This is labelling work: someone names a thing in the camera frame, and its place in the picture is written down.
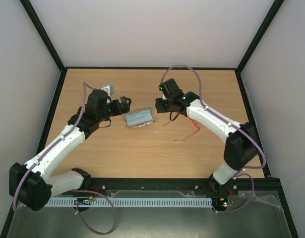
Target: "light gray wall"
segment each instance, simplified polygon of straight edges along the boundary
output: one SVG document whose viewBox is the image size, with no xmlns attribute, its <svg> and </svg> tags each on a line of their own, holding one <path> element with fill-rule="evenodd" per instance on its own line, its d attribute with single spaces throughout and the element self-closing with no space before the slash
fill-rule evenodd
<svg viewBox="0 0 305 238">
<path fill-rule="evenodd" d="M 305 237 L 305 0 L 285 1 L 243 72 L 274 177 Z"/>
<path fill-rule="evenodd" d="M 9 168 L 34 156 L 59 74 L 20 1 L 0 0 L 0 233 Z"/>
<path fill-rule="evenodd" d="M 237 67 L 273 0 L 31 0 L 66 66 Z"/>
</svg>

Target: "purple cable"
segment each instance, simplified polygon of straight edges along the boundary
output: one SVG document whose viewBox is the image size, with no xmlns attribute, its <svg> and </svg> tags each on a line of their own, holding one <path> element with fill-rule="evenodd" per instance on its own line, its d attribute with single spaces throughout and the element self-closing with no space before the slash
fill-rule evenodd
<svg viewBox="0 0 305 238">
<path fill-rule="evenodd" d="M 244 207 L 249 203 L 249 201 L 252 199 L 253 192 L 254 192 L 254 185 L 253 185 L 253 179 L 252 179 L 252 177 L 251 177 L 249 174 L 244 173 L 244 174 L 236 175 L 235 178 L 238 178 L 238 177 L 243 176 L 243 175 L 248 176 L 248 177 L 250 178 L 250 180 L 251 180 L 251 193 L 250 193 L 249 199 L 248 199 L 242 206 L 240 206 L 240 207 L 238 207 L 238 208 L 236 208 L 236 209 L 234 209 L 234 210 L 230 210 L 230 211 L 217 211 L 214 207 L 212 207 L 213 210 L 214 210 L 216 213 L 231 213 L 231 212 L 239 211 L 239 210 L 241 210 L 242 208 L 244 208 Z"/>
<path fill-rule="evenodd" d="M 72 133 L 72 131 L 76 128 L 76 126 L 78 125 L 79 121 L 82 118 L 82 115 L 83 115 L 83 112 L 84 112 L 84 109 L 85 109 L 85 104 L 86 104 L 86 87 L 94 89 L 91 86 L 89 86 L 87 83 L 83 82 L 83 88 L 84 88 L 84 91 L 83 91 L 83 104 L 82 104 L 82 108 L 81 108 L 80 114 L 78 115 L 78 118 L 77 118 L 74 126 L 66 134 L 64 134 L 64 138 L 67 137 L 70 133 Z M 54 144 L 52 144 L 47 150 L 45 150 L 45 152 L 38 159 L 38 162 L 40 162 L 57 144 L 59 144 L 59 142 L 61 140 L 62 139 L 59 138 L 56 142 L 54 142 Z M 36 165 L 37 164 L 33 164 L 27 170 L 27 172 L 24 174 L 24 176 L 22 177 L 22 179 L 20 180 L 20 182 L 18 184 L 18 187 L 17 187 L 17 189 L 16 189 L 16 191 L 14 193 L 14 197 L 13 197 L 13 201 L 12 201 L 12 209 L 13 209 L 14 212 L 18 211 L 17 210 L 17 199 L 18 199 L 19 191 L 20 191 L 20 189 L 21 189 L 25 179 L 28 177 L 29 173 L 34 169 L 34 167 L 36 167 Z"/>
<path fill-rule="evenodd" d="M 229 121 L 225 120 L 224 118 L 222 118 L 220 115 L 218 115 L 218 114 L 215 113 L 214 111 L 212 111 L 212 110 L 206 108 L 206 105 L 204 104 L 204 102 L 203 102 L 203 100 L 202 100 L 202 82 L 201 82 L 201 79 L 200 79 L 198 73 L 197 73 L 193 68 L 191 68 L 191 67 L 189 67 L 189 66 L 187 66 L 187 65 L 184 65 L 184 64 L 174 65 L 174 66 L 168 68 L 168 69 L 165 71 L 165 73 L 164 73 L 163 76 L 162 76 L 161 83 L 163 82 L 163 80 L 164 80 L 166 74 L 167 74 L 171 69 L 176 68 L 176 67 L 188 68 L 189 70 L 191 70 L 191 71 L 195 74 L 195 76 L 196 76 L 196 78 L 197 78 L 197 80 L 198 80 L 198 85 L 199 85 L 199 95 L 200 95 L 200 103 L 201 103 L 201 105 L 202 105 L 202 106 L 204 107 L 204 109 L 205 109 L 206 111 L 208 111 L 210 114 L 212 114 L 213 116 L 215 116 L 216 118 L 218 118 L 218 119 L 221 120 L 222 122 L 228 124 Z M 262 164 L 261 164 L 261 166 L 257 166 L 257 167 L 255 167 L 255 166 L 245 166 L 244 168 L 245 168 L 245 169 L 262 169 L 262 168 L 264 168 L 265 165 L 266 165 L 266 156 L 265 156 L 264 152 L 262 151 L 262 149 L 260 148 L 260 146 L 259 146 L 259 145 L 258 145 L 258 144 L 257 144 L 257 143 L 256 143 L 247 133 L 245 133 L 242 129 L 238 128 L 237 126 L 235 126 L 235 125 L 233 125 L 233 124 L 231 124 L 231 127 L 234 128 L 235 130 L 239 131 L 241 134 L 243 134 L 243 135 L 244 135 L 244 136 L 245 136 L 245 137 L 246 137 L 246 138 L 256 147 L 256 149 L 258 150 L 258 152 L 259 152 L 259 153 L 261 154 L 261 156 L 262 156 Z"/>
<path fill-rule="evenodd" d="M 98 192 L 94 192 L 94 191 L 88 191 L 88 190 L 71 190 L 71 192 L 93 193 L 93 194 L 96 194 L 96 195 L 98 195 L 98 196 L 103 197 L 104 199 L 106 199 L 106 200 L 109 202 L 109 204 L 111 205 L 111 207 L 112 207 L 112 209 L 113 209 L 113 212 L 114 212 L 114 223 L 113 223 L 113 226 L 112 226 L 112 228 L 111 228 L 109 231 L 107 231 L 107 232 L 98 232 L 98 231 L 94 230 L 93 228 L 91 228 L 91 227 L 86 223 L 86 221 L 84 220 L 84 218 L 82 217 L 82 215 L 81 215 L 80 212 L 78 211 L 78 206 L 79 206 L 79 204 L 80 204 L 81 202 L 79 202 L 79 203 L 77 204 L 75 210 L 76 210 L 76 214 L 82 219 L 82 221 L 83 221 L 84 225 L 86 226 L 86 228 L 89 229 L 91 232 L 93 232 L 93 233 L 95 233 L 95 234 L 97 234 L 97 235 L 108 235 L 108 234 L 110 234 L 111 232 L 114 231 L 115 226 L 116 226 L 116 223 L 117 223 L 117 214 L 116 214 L 116 208 L 114 207 L 114 205 L 113 205 L 113 203 L 111 202 L 111 200 L 109 200 L 106 196 L 104 196 L 104 195 L 102 195 L 102 194 L 100 194 L 100 193 L 98 193 Z"/>
</svg>

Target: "purple wire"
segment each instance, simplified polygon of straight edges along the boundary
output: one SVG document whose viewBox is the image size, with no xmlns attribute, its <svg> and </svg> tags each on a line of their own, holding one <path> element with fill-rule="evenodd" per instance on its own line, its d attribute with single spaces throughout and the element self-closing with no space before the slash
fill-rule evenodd
<svg viewBox="0 0 305 238">
<path fill-rule="evenodd" d="M 116 208 L 114 207 L 114 205 L 113 205 L 113 203 L 111 202 L 111 200 L 109 200 L 106 196 L 104 196 L 104 195 L 102 195 L 102 194 L 100 194 L 100 193 L 98 193 L 98 192 L 94 192 L 94 191 L 88 191 L 88 190 L 71 190 L 71 191 L 72 191 L 72 192 L 93 193 L 93 194 L 96 194 L 96 195 L 98 195 L 98 196 L 103 197 L 104 199 L 106 199 L 106 200 L 109 202 L 109 204 L 111 205 L 111 207 L 112 207 L 112 209 L 113 209 L 113 212 L 114 212 L 114 223 L 113 223 L 113 226 L 112 226 L 112 228 L 111 228 L 109 231 L 107 231 L 107 232 L 98 232 L 98 231 L 94 230 L 93 228 L 91 228 L 91 227 L 86 223 L 86 221 L 84 220 L 84 218 L 82 217 L 82 215 L 81 215 L 80 212 L 78 211 L 78 206 L 79 206 L 79 204 L 80 204 L 81 202 L 79 202 L 79 203 L 77 204 L 75 210 L 76 210 L 76 212 L 77 212 L 77 215 L 82 219 L 82 221 L 83 221 L 84 225 L 86 226 L 86 228 L 89 229 L 91 232 L 93 232 L 93 233 L 95 233 L 95 234 L 97 234 L 97 235 L 108 235 L 108 234 L 110 234 L 111 232 L 114 231 L 115 226 L 116 226 L 116 224 L 117 224 L 117 213 L 116 213 Z"/>
<path fill-rule="evenodd" d="M 67 137 L 70 133 L 72 133 L 72 131 L 74 131 L 74 129 L 76 128 L 76 126 L 78 125 L 79 121 L 81 120 L 82 118 L 82 115 L 83 115 L 83 112 L 84 112 L 84 109 L 85 109 L 85 104 L 86 104 L 86 87 L 89 87 L 91 89 L 94 89 L 92 88 L 91 86 L 89 86 L 87 83 L 83 82 L 83 104 L 82 104 L 82 108 L 81 108 L 81 111 L 80 111 L 80 114 L 78 115 L 78 118 L 74 124 L 74 126 L 66 133 L 64 134 L 64 138 Z M 42 161 L 42 159 L 57 145 L 59 144 L 59 142 L 61 141 L 62 139 L 59 138 L 56 142 L 54 142 L 54 144 L 52 144 L 47 150 L 45 150 L 45 152 L 40 156 L 40 158 L 38 159 L 38 162 Z M 37 164 L 33 164 L 28 170 L 27 172 L 24 174 L 24 176 L 22 177 L 22 179 L 20 180 L 19 184 L 18 184 L 18 187 L 14 193 L 14 197 L 13 197 L 13 201 L 12 201 L 12 209 L 14 212 L 17 212 L 17 200 L 18 200 L 18 195 L 19 195 L 19 192 L 20 192 L 20 189 L 25 181 L 25 179 L 28 177 L 29 173 L 34 169 L 34 167 L 36 167 Z"/>
<path fill-rule="evenodd" d="M 240 207 L 238 207 L 238 208 L 236 208 L 236 209 L 230 210 L 230 211 L 217 211 L 214 207 L 212 207 L 213 210 L 214 210 L 215 212 L 217 212 L 217 213 L 231 213 L 231 212 L 236 212 L 236 211 L 239 211 L 239 210 L 241 210 L 242 208 L 244 208 L 244 207 L 249 203 L 249 201 L 252 199 L 253 192 L 254 192 L 253 179 L 252 179 L 252 177 L 251 177 L 249 174 L 246 174 L 246 173 L 243 173 L 243 174 L 240 174 L 240 175 L 235 175 L 235 178 L 238 178 L 238 177 L 243 176 L 243 175 L 248 176 L 248 177 L 250 178 L 250 180 L 251 180 L 251 193 L 250 193 L 249 199 L 248 199 L 242 206 L 240 206 Z"/>
<path fill-rule="evenodd" d="M 227 121 L 226 119 L 222 118 L 220 115 L 218 115 L 218 114 L 215 113 L 214 111 L 212 111 L 212 110 L 206 108 L 206 105 L 204 104 L 204 101 L 203 101 L 203 99 L 202 99 L 202 82 L 201 82 L 201 79 L 200 79 L 198 73 L 197 73 L 193 68 L 191 68 L 191 67 L 189 67 L 189 66 L 187 66 L 187 65 L 184 65 L 184 64 L 177 64 L 177 65 L 174 65 L 174 66 L 168 68 L 168 69 L 164 72 L 164 74 L 163 74 L 163 76 L 162 76 L 162 79 L 161 79 L 161 83 L 163 82 L 163 80 L 164 80 L 166 74 L 167 74 L 171 69 L 176 68 L 176 67 L 188 68 L 189 70 L 191 70 L 191 71 L 195 74 L 195 76 L 196 76 L 196 78 L 197 78 L 197 80 L 198 80 L 198 85 L 199 85 L 199 95 L 200 95 L 200 103 L 201 103 L 201 105 L 202 105 L 202 106 L 204 107 L 204 109 L 205 109 L 206 111 L 208 111 L 210 114 L 212 114 L 213 116 L 215 116 L 216 118 L 218 118 L 218 119 L 221 120 L 222 122 L 228 124 L 229 121 Z M 246 138 L 256 147 L 256 149 L 258 150 L 258 152 L 259 152 L 259 153 L 261 154 L 261 156 L 262 156 L 262 164 L 261 164 L 261 166 L 257 166 L 257 167 L 256 167 L 256 166 L 245 166 L 244 168 L 245 168 L 245 169 L 262 169 L 262 168 L 264 168 L 265 165 L 266 165 L 266 156 L 265 156 L 265 153 L 264 153 L 264 152 L 262 151 L 262 149 L 260 148 L 260 146 L 259 146 L 259 145 L 258 145 L 258 144 L 257 144 L 257 143 L 256 143 L 247 133 L 245 133 L 242 129 L 238 128 L 237 126 L 235 126 L 235 125 L 233 125 L 233 124 L 231 124 L 231 127 L 234 128 L 235 130 L 239 131 L 241 134 L 243 134 L 243 135 L 244 135 L 244 136 L 245 136 L 245 137 L 246 137 Z"/>
</svg>

